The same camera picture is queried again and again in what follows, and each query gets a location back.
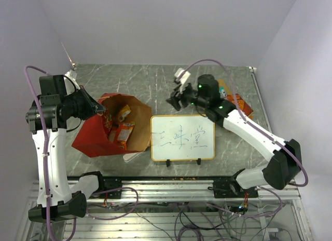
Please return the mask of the tan teal chips bag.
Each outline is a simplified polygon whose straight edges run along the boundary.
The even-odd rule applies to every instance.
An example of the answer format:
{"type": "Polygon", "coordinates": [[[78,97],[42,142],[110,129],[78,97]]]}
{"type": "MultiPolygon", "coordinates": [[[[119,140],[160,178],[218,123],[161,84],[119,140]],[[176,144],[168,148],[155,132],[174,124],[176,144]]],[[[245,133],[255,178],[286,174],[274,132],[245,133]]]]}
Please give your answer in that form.
{"type": "Polygon", "coordinates": [[[218,81],[219,89],[220,89],[220,87],[224,87],[225,91],[227,92],[227,95],[230,95],[231,91],[228,88],[228,86],[226,85],[226,83],[224,82],[224,80],[223,79],[218,79],[217,81],[218,81]]]}

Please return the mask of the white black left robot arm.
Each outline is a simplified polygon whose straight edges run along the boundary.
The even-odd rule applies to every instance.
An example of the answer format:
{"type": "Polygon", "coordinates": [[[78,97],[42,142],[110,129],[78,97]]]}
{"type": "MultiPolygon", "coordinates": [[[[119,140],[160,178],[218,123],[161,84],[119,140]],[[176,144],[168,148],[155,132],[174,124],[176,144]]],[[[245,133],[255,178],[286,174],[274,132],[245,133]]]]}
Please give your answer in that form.
{"type": "Polygon", "coordinates": [[[74,87],[68,93],[65,75],[39,78],[40,95],[35,96],[26,114],[38,160],[39,189],[36,206],[28,211],[30,221],[46,223],[82,218],[87,211],[87,199],[100,198],[106,185],[99,171],[84,173],[70,187],[66,175],[65,137],[71,117],[86,121],[103,113],[106,108],[96,102],[72,79],[74,87]]]}

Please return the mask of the red orange snack bag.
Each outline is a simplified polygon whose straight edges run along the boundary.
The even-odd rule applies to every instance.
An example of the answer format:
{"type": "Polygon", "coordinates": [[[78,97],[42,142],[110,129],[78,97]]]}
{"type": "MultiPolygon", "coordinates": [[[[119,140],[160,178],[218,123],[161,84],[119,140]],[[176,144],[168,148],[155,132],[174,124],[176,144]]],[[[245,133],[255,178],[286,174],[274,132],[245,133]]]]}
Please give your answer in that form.
{"type": "Polygon", "coordinates": [[[109,133],[112,129],[112,126],[113,126],[112,115],[108,110],[106,110],[102,114],[102,124],[103,124],[104,132],[105,132],[106,136],[108,137],[109,133]]]}

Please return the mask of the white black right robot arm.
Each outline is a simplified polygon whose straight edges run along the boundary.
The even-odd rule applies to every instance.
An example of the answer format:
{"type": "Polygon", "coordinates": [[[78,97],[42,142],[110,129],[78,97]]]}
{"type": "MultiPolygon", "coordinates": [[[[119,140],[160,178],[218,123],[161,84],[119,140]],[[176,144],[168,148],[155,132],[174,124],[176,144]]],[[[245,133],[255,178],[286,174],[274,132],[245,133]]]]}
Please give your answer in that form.
{"type": "Polygon", "coordinates": [[[241,169],[230,179],[229,193],[242,196],[247,189],[269,185],[282,190],[301,172],[300,144],[275,136],[246,116],[233,102],[223,99],[213,75],[198,77],[197,88],[188,82],[190,73],[178,69],[175,89],[166,100],[177,111],[189,104],[203,109],[204,116],[216,125],[235,133],[254,147],[267,161],[264,166],[241,169]]]}

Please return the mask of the red paper bag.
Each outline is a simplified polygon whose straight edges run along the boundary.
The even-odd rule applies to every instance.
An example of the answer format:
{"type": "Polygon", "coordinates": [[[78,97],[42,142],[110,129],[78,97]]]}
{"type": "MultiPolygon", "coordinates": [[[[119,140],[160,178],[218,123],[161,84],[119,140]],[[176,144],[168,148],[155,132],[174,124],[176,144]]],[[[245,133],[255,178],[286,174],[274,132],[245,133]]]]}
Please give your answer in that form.
{"type": "Polygon", "coordinates": [[[150,146],[150,119],[152,109],[135,96],[121,93],[105,93],[98,102],[106,107],[113,119],[113,124],[119,124],[117,114],[126,104],[131,113],[123,122],[135,122],[135,127],[127,141],[127,150],[123,150],[108,140],[103,124],[102,114],[86,120],[78,132],[72,147],[88,157],[111,156],[127,153],[143,152],[150,146]]]}

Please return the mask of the green red candy bag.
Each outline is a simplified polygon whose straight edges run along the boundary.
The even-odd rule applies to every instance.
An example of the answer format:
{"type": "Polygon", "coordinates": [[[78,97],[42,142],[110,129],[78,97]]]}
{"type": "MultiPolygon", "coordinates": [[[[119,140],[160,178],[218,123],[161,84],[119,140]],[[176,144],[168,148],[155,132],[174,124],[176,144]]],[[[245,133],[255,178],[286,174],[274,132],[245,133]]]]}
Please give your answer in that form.
{"type": "Polygon", "coordinates": [[[224,87],[220,87],[219,89],[220,97],[223,99],[227,98],[227,92],[225,91],[224,87]]]}

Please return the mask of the orange white snack packet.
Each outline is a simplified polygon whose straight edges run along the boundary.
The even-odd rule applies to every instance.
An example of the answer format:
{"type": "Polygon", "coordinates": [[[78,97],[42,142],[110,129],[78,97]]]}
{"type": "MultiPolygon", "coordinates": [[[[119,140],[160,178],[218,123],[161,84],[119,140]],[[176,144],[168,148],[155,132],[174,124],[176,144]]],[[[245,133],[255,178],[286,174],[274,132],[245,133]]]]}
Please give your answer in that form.
{"type": "Polygon", "coordinates": [[[127,150],[127,141],[135,127],[135,122],[121,122],[113,124],[108,140],[123,150],[127,150]]]}

